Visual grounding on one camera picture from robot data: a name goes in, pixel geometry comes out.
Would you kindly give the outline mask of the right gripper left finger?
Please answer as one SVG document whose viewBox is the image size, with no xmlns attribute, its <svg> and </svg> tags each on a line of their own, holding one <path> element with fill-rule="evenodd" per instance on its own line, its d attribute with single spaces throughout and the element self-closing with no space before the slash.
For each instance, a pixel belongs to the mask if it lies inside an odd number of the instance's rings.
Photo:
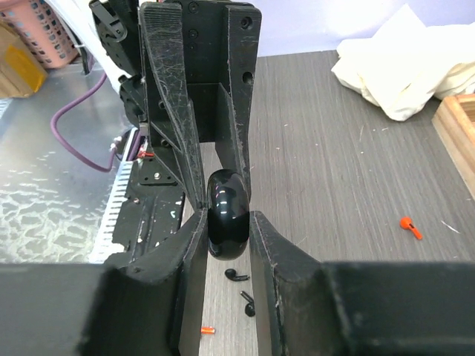
<svg viewBox="0 0 475 356">
<path fill-rule="evenodd" d="M 120 268 L 1 266 L 3 355 L 197 355 L 207 212 Z"/>
</svg>

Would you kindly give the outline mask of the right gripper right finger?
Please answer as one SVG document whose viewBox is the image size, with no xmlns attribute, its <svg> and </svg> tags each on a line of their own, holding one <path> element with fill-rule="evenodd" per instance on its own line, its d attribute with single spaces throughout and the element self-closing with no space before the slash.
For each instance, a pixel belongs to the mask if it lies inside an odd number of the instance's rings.
<svg viewBox="0 0 475 356">
<path fill-rule="evenodd" d="M 321 263 L 250 215 L 260 355 L 472 355 L 474 265 Z"/>
</svg>

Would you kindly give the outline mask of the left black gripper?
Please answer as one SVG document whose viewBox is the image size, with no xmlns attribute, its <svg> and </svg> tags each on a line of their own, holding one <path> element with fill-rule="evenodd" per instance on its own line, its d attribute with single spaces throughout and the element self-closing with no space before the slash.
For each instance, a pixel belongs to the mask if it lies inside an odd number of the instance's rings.
<svg viewBox="0 0 475 356">
<path fill-rule="evenodd" d="M 145 115 L 158 162 L 194 208 L 206 200 L 200 145 L 211 142 L 249 196 L 249 121 L 262 15 L 237 1 L 140 6 Z"/>
</svg>

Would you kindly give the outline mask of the black earbud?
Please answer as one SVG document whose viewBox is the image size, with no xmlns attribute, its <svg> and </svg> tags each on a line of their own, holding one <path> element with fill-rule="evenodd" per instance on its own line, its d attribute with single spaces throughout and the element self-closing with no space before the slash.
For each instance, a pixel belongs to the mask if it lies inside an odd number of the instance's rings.
<svg viewBox="0 0 475 356">
<path fill-rule="evenodd" d="M 243 282 L 250 279 L 248 274 L 239 275 L 237 271 L 233 268 L 228 268 L 224 272 L 225 277 L 233 282 Z"/>
<path fill-rule="evenodd" d="M 241 297 L 246 301 L 245 305 L 245 314 L 248 317 L 254 317 L 255 316 L 255 301 L 254 299 L 245 291 L 240 292 Z"/>
</svg>

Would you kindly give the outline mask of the black earbud case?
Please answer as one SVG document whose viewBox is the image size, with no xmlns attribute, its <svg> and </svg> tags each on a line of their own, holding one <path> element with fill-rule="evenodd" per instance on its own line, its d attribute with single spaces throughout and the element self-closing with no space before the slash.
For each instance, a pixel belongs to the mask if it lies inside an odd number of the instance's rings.
<svg viewBox="0 0 475 356">
<path fill-rule="evenodd" d="M 249 240 L 249 195 L 240 174 L 215 171 L 208 181 L 209 252 L 218 260 L 235 260 Z"/>
</svg>

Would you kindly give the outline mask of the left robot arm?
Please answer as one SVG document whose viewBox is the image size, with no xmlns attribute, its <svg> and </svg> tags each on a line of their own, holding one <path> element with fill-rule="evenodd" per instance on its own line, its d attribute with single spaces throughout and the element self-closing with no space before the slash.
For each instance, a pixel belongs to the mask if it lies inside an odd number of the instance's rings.
<svg viewBox="0 0 475 356">
<path fill-rule="evenodd" d="M 91 1 L 99 46 L 121 71 L 129 121 L 195 208 L 200 146 L 250 188 L 249 120 L 262 14 L 237 1 Z"/>
</svg>

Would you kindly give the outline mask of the orange earbud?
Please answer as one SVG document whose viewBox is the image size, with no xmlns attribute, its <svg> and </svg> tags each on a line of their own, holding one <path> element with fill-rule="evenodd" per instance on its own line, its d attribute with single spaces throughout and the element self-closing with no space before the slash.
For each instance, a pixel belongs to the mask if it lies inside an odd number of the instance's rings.
<svg viewBox="0 0 475 356">
<path fill-rule="evenodd" d="M 215 329 L 213 327 L 202 327 L 200 332 L 202 334 L 215 334 Z"/>
<path fill-rule="evenodd" d="M 404 230 L 410 231 L 417 240 L 422 240 L 423 236 L 418 230 L 418 228 L 413 224 L 413 221 L 410 217 L 402 217 L 400 219 L 399 225 Z"/>
</svg>

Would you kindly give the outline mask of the pink plastic basket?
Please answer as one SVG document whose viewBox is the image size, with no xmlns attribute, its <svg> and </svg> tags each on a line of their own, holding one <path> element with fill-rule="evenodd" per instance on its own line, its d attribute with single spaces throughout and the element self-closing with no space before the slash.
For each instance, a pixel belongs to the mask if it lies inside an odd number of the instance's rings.
<svg viewBox="0 0 475 356">
<path fill-rule="evenodd" d="M 46 1 L 2 1 L 1 21 L 18 34 L 46 69 L 65 67 L 79 55 L 59 17 Z"/>
</svg>

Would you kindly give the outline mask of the brown cardboard box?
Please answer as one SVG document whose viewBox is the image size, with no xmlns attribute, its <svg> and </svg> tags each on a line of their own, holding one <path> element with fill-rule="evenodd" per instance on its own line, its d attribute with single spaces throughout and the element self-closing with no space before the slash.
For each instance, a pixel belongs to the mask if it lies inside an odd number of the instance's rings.
<svg viewBox="0 0 475 356">
<path fill-rule="evenodd" d="M 48 77 L 22 39 L 1 22 L 1 98 L 27 98 L 37 93 Z"/>
</svg>

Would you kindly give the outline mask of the cream white cloth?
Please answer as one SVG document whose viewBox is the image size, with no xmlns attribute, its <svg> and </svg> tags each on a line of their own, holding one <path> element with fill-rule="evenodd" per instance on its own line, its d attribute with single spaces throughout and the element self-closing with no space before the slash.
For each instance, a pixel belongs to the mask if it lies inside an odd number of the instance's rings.
<svg viewBox="0 0 475 356">
<path fill-rule="evenodd" d="M 429 99 L 474 92 L 474 24 L 427 26 L 408 5 L 368 39 L 345 39 L 332 73 L 403 122 Z"/>
</svg>

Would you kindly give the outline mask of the wooden clothes rack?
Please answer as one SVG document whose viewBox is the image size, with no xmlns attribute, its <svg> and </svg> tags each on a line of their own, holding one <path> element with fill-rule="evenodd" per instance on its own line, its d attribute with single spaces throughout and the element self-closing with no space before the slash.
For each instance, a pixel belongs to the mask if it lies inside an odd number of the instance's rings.
<svg viewBox="0 0 475 356">
<path fill-rule="evenodd" d="M 474 197 L 474 94 L 444 98 L 432 123 Z"/>
</svg>

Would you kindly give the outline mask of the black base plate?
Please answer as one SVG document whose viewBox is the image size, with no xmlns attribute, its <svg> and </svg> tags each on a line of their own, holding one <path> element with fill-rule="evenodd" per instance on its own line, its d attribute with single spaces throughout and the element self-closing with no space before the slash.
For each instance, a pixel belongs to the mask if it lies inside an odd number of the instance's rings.
<svg viewBox="0 0 475 356">
<path fill-rule="evenodd" d="M 125 198 L 113 232 L 113 242 L 122 243 L 125 251 L 105 261 L 118 267 L 154 250 L 177 232 L 185 193 L 147 147 L 139 150 L 133 162 Z"/>
</svg>

